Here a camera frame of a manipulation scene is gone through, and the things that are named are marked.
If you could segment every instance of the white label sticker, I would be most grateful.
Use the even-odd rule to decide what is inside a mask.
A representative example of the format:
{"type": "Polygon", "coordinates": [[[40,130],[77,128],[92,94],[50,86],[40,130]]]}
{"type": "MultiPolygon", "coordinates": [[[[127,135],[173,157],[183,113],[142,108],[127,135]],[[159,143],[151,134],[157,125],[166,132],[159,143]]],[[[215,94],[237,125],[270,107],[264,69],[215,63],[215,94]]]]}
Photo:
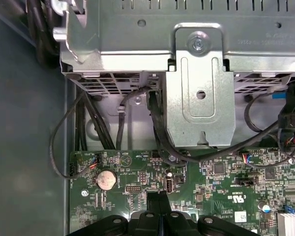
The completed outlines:
{"type": "Polygon", "coordinates": [[[247,222],[247,215],[245,211],[235,211],[235,223],[247,222]]]}

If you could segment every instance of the microchip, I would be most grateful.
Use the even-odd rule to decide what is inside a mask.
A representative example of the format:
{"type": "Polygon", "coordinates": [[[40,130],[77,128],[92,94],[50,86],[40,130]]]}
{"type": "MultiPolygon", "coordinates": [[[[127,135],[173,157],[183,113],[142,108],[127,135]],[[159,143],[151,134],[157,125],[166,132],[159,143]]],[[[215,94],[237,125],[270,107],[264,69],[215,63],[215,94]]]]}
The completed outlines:
{"type": "Polygon", "coordinates": [[[196,204],[196,209],[203,210],[203,204],[202,203],[197,203],[196,204]]]}
{"type": "Polygon", "coordinates": [[[183,176],[175,176],[175,184],[183,184],[185,183],[185,179],[183,176]]]}
{"type": "Polygon", "coordinates": [[[272,216],[271,213],[264,213],[264,212],[263,212],[263,218],[264,218],[264,219],[269,220],[269,219],[271,219],[271,216],[272,216]]]}
{"type": "Polygon", "coordinates": [[[275,169],[266,169],[265,179],[275,179],[275,169]]]}
{"type": "Polygon", "coordinates": [[[196,201],[201,203],[203,202],[203,195],[202,194],[196,194],[196,201]]]}
{"type": "Polygon", "coordinates": [[[266,223],[265,222],[260,222],[260,229],[264,230],[266,228],[266,223]]]}
{"type": "Polygon", "coordinates": [[[221,175],[225,173],[224,163],[215,163],[213,165],[213,172],[215,175],[221,175]]]}

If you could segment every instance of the capacitor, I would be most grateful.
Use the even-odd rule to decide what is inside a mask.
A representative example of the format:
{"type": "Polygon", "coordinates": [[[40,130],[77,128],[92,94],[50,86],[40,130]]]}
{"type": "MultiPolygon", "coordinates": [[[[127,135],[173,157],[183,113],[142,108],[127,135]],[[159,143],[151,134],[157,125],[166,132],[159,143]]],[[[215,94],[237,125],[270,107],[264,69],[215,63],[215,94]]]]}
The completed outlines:
{"type": "Polygon", "coordinates": [[[117,182],[116,174],[113,171],[102,171],[97,176],[97,185],[103,190],[111,190],[117,182]]]}
{"type": "Polygon", "coordinates": [[[167,177],[169,177],[169,178],[173,177],[173,173],[171,172],[170,169],[166,169],[166,170],[165,170],[165,175],[166,175],[167,177]]]}
{"type": "Polygon", "coordinates": [[[259,202],[258,208],[264,213],[269,213],[271,211],[270,206],[267,205],[265,202],[259,202]]]}

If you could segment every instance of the hole in metal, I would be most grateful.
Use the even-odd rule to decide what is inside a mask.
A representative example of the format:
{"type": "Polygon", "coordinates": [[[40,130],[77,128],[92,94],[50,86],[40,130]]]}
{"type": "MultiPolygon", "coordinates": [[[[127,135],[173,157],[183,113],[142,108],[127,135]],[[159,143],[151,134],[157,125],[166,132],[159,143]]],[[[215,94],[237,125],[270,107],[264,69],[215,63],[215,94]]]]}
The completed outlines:
{"type": "Polygon", "coordinates": [[[204,91],[200,90],[200,91],[197,92],[197,98],[198,99],[202,100],[205,97],[206,97],[206,93],[204,91]]]}

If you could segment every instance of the power cable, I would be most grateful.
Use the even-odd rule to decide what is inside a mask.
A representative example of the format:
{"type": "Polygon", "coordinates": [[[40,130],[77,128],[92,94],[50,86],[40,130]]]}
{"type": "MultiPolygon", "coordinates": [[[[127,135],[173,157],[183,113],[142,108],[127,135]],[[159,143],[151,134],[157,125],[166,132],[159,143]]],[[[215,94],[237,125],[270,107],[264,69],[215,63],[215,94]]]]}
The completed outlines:
{"type": "Polygon", "coordinates": [[[55,129],[53,130],[51,137],[50,137],[50,141],[49,141],[49,158],[52,164],[52,167],[54,169],[54,171],[56,172],[56,174],[58,176],[60,176],[61,178],[70,180],[70,179],[76,179],[78,177],[80,177],[82,174],[84,174],[86,171],[88,171],[90,169],[89,167],[86,167],[85,169],[83,169],[82,171],[80,171],[79,173],[76,173],[73,176],[66,176],[63,173],[60,172],[60,170],[58,169],[57,165],[56,165],[56,161],[55,161],[55,154],[54,154],[54,142],[55,142],[55,137],[56,134],[59,130],[59,128],[62,126],[63,122],[65,121],[65,119],[68,118],[68,116],[74,111],[76,105],[78,104],[78,102],[82,99],[83,96],[85,96],[85,92],[82,92],[73,102],[72,106],[69,108],[69,110],[65,113],[65,115],[62,117],[62,119],[60,120],[60,122],[56,125],[55,129]]]}
{"type": "Polygon", "coordinates": [[[229,148],[223,149],[221,151],[217,151],[214,153],[208,153],[204,155],[199,155],[199,156],[186,156],[178,152],[172,144],[169,142],[168,137],[167,137],[167,132],[165,130],[165,127],[163,125],[163,120],[162,120],[162,115],[160,112],[160,109],[157,104],[157,98],[155,92],[151,92],[149,94],[149,109],[151,111],[151,117],[153,121],[153,125],[155,127],[156,135],[160,140],[160,143],[162,146],[165,148],[165,150],[170,154],[173,155],[174,157],[184,160],[184,161],[189,161],[189,162],[202,162],[202,161],[207,161],[207,160],[212,160],[215,158],[219,158],[223,155],[228,155],[231,152],[238,151],[239,149],[252,145],[253,143],[259,141],[261,138],[275,130],[278,126],[278,122],[273,123],[270,125],[268,128],[265,130],[261,131],[257,135],[253,136],[250,139],[247,139],[239,144],[236,144],[234,146],[231,146],[229,148]]]}

